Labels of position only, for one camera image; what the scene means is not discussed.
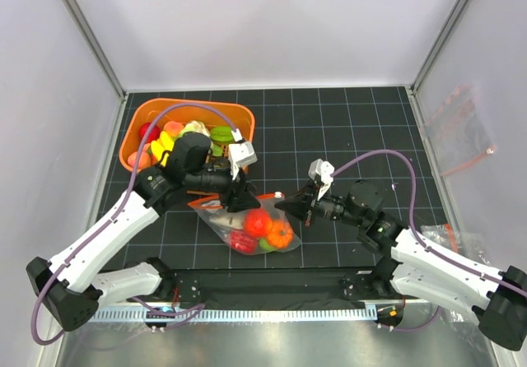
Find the white ruler strip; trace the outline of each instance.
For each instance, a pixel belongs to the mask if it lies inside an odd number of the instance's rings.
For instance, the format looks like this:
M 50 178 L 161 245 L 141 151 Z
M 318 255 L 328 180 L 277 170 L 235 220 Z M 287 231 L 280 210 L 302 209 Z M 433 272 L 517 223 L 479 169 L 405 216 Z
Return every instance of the white ruler strip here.
M 152 316 L 148 310 L 136 305 L 114 305 L 100 309 L 90 319 L 91 323 L 175 323 L 190 314 L 178 318 Z M 337 322 L 355 320 L 376 320 L 377 310 L 374 304 L 364 309 L 334 309 L 325 311 L 226 311 L 205 309 L 193 323 L 263 323 L 263 322 Z

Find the reflective floor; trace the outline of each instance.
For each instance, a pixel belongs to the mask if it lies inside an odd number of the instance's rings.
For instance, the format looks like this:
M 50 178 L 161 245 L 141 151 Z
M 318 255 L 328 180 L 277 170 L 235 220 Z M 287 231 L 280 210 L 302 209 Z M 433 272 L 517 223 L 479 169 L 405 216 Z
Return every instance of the reflective floor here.
M 403 325 L 417 326 L 433 310 L 410 304 L 405 313 Z M 156 334 L 144 332 L 142 324 L 93 323 L 68 335 L 57 365 L 498 366 L 476 327 L 448 323 L 445 317 L 415 333 L 390 333 L 371 322 L 195 324 Z

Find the red pepper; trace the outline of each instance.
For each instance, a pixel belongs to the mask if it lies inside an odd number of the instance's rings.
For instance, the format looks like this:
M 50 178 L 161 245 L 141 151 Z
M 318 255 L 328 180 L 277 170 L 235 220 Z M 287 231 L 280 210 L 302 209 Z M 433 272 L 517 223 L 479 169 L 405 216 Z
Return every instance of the red pepper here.
M 245 254 L 253 254 L 258 245 L 256 239 L 239 230 L 233 230 L 228 241 L 231 248 Z

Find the toy pumpkin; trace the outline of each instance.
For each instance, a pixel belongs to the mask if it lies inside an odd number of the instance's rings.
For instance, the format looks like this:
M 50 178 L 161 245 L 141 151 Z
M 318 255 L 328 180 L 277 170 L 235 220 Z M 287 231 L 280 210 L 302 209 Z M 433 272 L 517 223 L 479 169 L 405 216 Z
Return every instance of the toy pumpkin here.
M 263 238 L 273 228 L 273 219 L 263 208 L 253 209 L 245 215 L 245 233 L 254 238 Z
M 293 229 L 287 221 L 274 221 L 273 228 L 269 231 L 265 240 L 269 246 L 276 249 L 287 248 L 293 241 Z

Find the green vegetable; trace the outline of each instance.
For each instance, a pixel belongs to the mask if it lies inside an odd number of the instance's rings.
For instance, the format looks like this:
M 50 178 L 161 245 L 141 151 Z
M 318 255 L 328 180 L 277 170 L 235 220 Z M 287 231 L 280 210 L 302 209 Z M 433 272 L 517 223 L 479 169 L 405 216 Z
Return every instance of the green vegetable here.
M 229 143 L 234 142 L 231 128 L 229 126 L 219 126 L 211 130 L 211 139 L 214 142 Z
M 221 157 L 221 156 L 223 156 L 223 149 L 221 149 L 218 145 L 212 144 L 212 155 L 214 157 Z
M 269 245 L 265 238 L 260 238 L 259 245 L 260 248 L 262 248 L 266 252 L 273 252 L 277 250 L 276 248 L 273 248 L 271 245 Z

